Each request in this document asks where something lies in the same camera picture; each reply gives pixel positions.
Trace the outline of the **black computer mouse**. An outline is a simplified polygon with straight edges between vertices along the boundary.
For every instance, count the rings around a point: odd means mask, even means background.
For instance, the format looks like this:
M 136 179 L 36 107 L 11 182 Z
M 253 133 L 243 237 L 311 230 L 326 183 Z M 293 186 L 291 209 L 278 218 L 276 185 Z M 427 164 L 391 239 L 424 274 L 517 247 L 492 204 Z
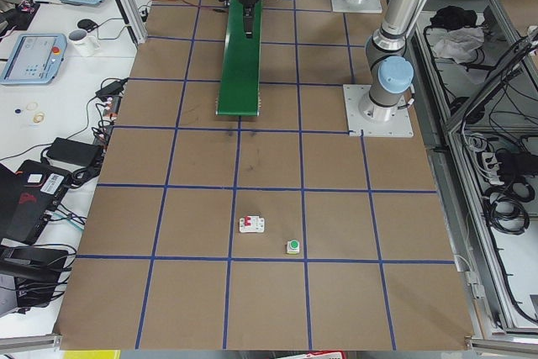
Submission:
M 99 24 L 89 18 L 84 18 L 77 22 L 77 27 L 79 29 L 84 29 L 85 31 L 90 33 L 93 30 L 97 29 L 99 27 Z

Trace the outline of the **green conveyor belt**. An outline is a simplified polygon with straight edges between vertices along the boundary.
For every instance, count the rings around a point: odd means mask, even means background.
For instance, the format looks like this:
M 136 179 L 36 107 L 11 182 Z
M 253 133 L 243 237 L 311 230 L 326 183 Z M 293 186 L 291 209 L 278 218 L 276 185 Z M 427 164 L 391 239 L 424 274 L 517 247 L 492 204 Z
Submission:
M 224 58 L 216 114 L 220 116 L 259 115 L 261 10 L 258 2 L 251 11 L 252 36 L 244 31 L 243 5 L 230 0 Z

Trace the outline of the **white mug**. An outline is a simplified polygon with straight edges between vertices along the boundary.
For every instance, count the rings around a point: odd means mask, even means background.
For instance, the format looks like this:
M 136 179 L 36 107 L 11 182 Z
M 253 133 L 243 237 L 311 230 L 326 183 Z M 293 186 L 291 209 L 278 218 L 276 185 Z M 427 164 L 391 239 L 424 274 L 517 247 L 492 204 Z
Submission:
M 71 31 L 68 34 L 68 40 L 80 56 L 89 57 L 101 49 L 98 38 L 90 35 L 85 29 Z

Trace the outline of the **near teach pendant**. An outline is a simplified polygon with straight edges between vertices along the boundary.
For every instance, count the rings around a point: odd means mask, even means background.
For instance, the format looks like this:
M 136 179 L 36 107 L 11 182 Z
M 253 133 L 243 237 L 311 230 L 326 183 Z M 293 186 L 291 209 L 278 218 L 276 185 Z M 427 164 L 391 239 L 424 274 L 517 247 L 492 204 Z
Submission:
M 50 83 L 60 70 L 66 48 L 63 34 L 21 34 L 1 73 L 1 84 Z

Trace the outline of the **black laptop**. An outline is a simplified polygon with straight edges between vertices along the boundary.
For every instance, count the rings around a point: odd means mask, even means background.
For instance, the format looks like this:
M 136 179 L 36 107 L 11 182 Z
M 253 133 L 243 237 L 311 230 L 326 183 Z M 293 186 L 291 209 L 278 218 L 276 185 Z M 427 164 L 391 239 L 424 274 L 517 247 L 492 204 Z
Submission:
M 12 172 L 1 166 L 1 237 L 34 244 L 71 185 L 71 173 L 26 160 Z

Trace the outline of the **green push button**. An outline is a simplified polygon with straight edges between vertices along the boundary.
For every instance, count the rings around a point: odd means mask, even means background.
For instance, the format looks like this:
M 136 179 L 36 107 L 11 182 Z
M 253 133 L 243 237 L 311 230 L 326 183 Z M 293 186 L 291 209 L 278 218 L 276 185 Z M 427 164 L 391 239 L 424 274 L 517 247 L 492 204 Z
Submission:
M 288 240 L 286 244 L 288 255 L 298 255 L 300 253 L 300 242 L 296 239 Z

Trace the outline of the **black power adapter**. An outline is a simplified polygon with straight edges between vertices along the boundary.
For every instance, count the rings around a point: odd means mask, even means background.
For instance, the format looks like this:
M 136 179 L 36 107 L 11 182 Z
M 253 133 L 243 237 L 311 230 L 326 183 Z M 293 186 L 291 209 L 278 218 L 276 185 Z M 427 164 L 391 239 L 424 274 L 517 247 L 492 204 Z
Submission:
M 56 137 L 46 156 L 54 161 L 85 167 L 93 165 L 102 153 L 103 148 L 100 145 Z

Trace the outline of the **black white cloth pile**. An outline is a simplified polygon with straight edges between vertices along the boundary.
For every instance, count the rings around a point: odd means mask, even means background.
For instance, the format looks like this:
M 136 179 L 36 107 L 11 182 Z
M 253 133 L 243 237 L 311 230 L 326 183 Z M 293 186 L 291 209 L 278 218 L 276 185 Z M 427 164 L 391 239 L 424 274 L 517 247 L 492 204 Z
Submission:
M 446 6 L 430 18 L 432 29 L 443 29 L 445 34 L 433 45 L 434 57 L 469 64 L 477 60 L 478 50 L 484 44 L 484 32 L 477 25 L 477 13 L 471 9 Z

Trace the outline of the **white red circuit breaker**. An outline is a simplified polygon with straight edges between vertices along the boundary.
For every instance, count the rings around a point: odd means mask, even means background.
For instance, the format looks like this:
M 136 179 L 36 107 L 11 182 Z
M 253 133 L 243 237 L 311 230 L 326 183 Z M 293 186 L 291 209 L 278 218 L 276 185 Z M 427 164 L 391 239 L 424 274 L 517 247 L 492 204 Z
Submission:
M 265 231 L 265 219 L 257 215 L 246 215 L 239 219 L 240 233 L 263 233 Z

